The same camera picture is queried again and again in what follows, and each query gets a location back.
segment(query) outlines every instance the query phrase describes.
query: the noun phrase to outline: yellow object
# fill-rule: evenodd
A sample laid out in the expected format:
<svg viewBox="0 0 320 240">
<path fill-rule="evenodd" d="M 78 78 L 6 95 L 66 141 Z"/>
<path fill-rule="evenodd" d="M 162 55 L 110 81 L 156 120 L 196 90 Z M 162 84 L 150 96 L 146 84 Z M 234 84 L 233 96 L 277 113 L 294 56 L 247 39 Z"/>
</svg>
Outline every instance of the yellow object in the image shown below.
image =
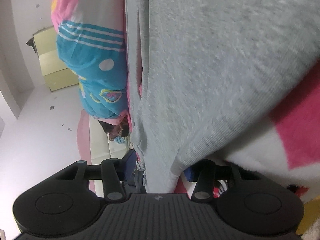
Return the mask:
<svg viewBox="0 0 320 240">
<path fill-rule="evenodd" d="M 55 8 L 57 7 L 57 3 L 58 3 L 58 0 L 53 0 L 52 1 L 52 3 L 51 3 L 51 13 L 53 13 Z"/>
<path fill-rule="evenodd" d="M 78 76 L 58 57 L 57 33 L 53 27 L 39 31 L 33 35 L 33 39 L 38 52 L 42 75 L 51 91 L 79 83 Z"/>
<path fill-rule="evenodd" d="M 84 93 L 84 89 L 83 89 L 83 85 L 81 83 L 81 81 L 79 80 L 79 89 L 81 91 L 82 97 L 85 98 L 85 93 Z"/>
<path fill-rule="evenodd" d="M 91 98 L 92 98 L 93 101 L 95 101 L 95 102 L 98 103 L 98 104 L 101 104 L 100 100 L 97 99 L 92 93 L 90 93 L 90 96 L 91 96 Z"/>
<path fill-rule="evenodd" d="M 320 217 L 320 196 L 304 204 L 304 215 L 296 234 L 304 234 L 318 217 Z"/>
</svg>

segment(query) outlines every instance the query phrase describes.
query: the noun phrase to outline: gray fabric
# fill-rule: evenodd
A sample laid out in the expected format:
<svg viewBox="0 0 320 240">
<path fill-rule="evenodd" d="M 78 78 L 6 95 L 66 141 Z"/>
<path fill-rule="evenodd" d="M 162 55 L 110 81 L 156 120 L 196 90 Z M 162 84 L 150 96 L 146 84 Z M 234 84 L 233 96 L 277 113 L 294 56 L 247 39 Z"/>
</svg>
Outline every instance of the gray fabric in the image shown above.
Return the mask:
<svg viewBox="0 0 320 240">
<path fill-rule="evenodd" d="M 172 192 L 186 167 L 265 115 L 320 55 L 320 0 L 127 0 L 126 13 L 131 141 L 148 193 Z"/>
</svg>

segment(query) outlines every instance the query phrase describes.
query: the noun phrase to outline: blue fabric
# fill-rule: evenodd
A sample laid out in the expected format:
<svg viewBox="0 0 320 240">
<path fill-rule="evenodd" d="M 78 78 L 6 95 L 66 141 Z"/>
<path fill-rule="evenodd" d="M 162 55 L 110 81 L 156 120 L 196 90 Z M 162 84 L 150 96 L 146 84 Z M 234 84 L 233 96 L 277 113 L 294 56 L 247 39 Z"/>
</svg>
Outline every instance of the blue fabric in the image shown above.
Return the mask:
<svg viewBox="0 0 320 240">
<path fill-rule="evenodd" d="M 195 173 L 192 170 L 192 167 L 189 167 L 189 168 L 185 169 L 183 171 L 183 173 L 184 173 L 184 176 L 186 177 L 187 181 L 189 181 L 189 182 L 193 182 L 194 181 Z"/>
<path fill-rule="evenodd" d="M 137 165 L 137 153 L 135 150 L 129 150 L 123 157 L 125 162 L 125 179 L 129 180 Z"/>
<path fill-rule="evenodd" d="M 117 118 L 128 110 L 123 32 L 64 21 L 57 49 L 59 58 L 79 76 L 80 100 L 88 114 Z"/>
<path fill-rule="evenodd" d="M 117 136 L 114 141 L 118 144 L 125 144 L 125 141 L 121 136 Z"/>
</svg>

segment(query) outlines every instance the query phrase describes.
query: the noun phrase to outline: ribbed black surface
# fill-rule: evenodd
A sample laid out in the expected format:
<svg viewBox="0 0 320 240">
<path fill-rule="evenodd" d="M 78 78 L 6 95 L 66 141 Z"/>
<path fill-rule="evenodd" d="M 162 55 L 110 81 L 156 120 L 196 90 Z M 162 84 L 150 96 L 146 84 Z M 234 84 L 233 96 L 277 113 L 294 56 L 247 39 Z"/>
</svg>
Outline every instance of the ribbed black surface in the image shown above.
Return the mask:
<svg viewBox="0 0 320 240">
<path fill-rule="evenodd" d="M 17 240 L 48 240 L 22 234 Z M 133 194 L 108 205 L 90 227 L 60 240 L 251 240 L 300 239 L 294 234 L 256 237 L 224 223 L 208 204 L 190 201 L 186 194 Z"/>
</svg>

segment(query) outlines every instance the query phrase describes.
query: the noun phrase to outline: sheet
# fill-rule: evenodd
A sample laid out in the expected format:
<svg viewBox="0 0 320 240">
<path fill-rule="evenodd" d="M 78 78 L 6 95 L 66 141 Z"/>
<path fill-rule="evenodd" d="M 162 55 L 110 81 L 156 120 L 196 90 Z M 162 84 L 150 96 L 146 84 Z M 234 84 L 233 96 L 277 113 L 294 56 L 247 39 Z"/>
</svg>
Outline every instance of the sheet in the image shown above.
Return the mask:
<svg viewBox="0 0 320 240">
<path fill-rule="evenodd" d="M 59 58 L 79 76 L 86 111 L 115 124 L 128 113 L 123 0 L 54 0 Z"/>
</svg>

